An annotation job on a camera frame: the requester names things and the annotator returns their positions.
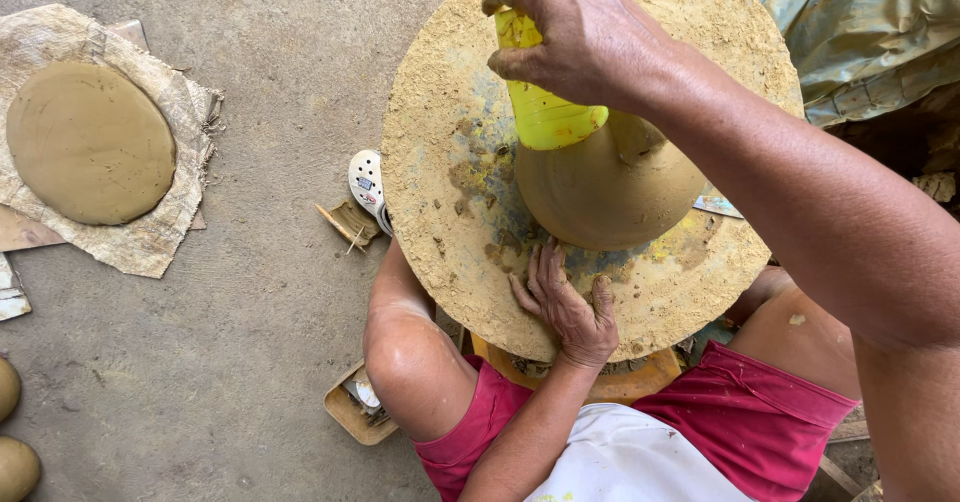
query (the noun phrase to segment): clay pot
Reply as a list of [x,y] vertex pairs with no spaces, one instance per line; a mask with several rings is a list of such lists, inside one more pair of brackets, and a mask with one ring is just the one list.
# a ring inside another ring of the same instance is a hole
[[20,376],[9,361],[0,358],[0,422],[14,411],[20,400]]
[[0,436],[0,502],[20,502],[41,479],[41,460],[32,447]]
[[514,166],[536,221],[591,251],[623,251],[658,238],[690,211],[707,182],[653,125],[615,111],[599,131],[560,149],[518,143]]

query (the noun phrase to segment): white shirt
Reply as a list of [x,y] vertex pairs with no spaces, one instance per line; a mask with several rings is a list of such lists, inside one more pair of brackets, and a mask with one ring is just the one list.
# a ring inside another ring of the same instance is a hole
[[613,403],[580,409],[566,448],[527,502],[751,502],[683,434]]

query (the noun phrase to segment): flattened clay disc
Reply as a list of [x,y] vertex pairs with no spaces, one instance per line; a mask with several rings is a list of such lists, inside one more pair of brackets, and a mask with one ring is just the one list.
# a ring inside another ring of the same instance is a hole
[[[757,0],[637,1],[751,91],[803,115],[797,71]],[[527,254],[546,231],[521,198],[510,99],[487,68],[496,33],[480,0],[446,0],[416,35],[384,116],[383,192],[400,246],[438,305],[499,348],[549,361],[553,336],[520,308],[507,281],[507,273],[526,274]],[[703,193],[717,194],[710,184]],[[769,254],[745,220],[691,209],[637,247],[570,247],[566,267],[583,295],[594,276],[613,280],[620,345],[610,361],[620,361],[664,349],[721,315]]]
[[128,223],[173,183],[161,111],[107,66],[55,62],[31,76],[6,111],[6,142],[27,187],[88,225]]

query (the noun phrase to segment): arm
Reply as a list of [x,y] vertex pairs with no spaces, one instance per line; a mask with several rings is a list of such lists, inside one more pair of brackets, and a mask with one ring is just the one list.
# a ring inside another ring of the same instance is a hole
[[523,500],[544,483],[567,446],[577,413],[619,343],[610,279],[593,283],[591,308],[567,282],[565,253],[554,238],[535,248],[528,266],[530,291],[515,275],[520,305],[541,317],[562,349],[543,383],[477,460],[460,500]]
[[484,0],[544,36],[499,50],[505,79],[653,122],[855,336],[892,499],[960,489],[960,224],[905,179],[740,86],[633,0]]

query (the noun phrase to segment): yellow plastic bottle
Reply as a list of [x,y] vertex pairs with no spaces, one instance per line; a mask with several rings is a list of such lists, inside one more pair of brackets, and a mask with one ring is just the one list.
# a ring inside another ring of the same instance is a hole
[[[514,9],[493,15],[501,49],[527,49],[544,41],[534,20]],[[576,144],[607,122],[606,106],[584,106],[527,82],[507,81],[516,133],[531,150],[557,150]]]

